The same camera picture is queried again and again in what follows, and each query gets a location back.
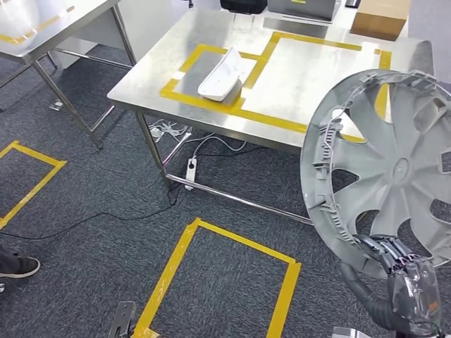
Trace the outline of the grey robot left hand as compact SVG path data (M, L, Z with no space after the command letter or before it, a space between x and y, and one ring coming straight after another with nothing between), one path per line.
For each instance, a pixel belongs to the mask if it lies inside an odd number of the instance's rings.
M136 303L134 301L121 301L118 304L113 324L107 335L108 338L129 338L131 337L134 328L131 321L135 313Z

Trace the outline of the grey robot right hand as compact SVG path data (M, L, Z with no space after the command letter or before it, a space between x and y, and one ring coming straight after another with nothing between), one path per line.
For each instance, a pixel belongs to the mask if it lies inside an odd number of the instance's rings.
M437 274L430 259L420 256L394 235L356 235L370 258L387 275L388 299L363 283L350 264L341 262L346 285L377 325L395 337L444 337Z

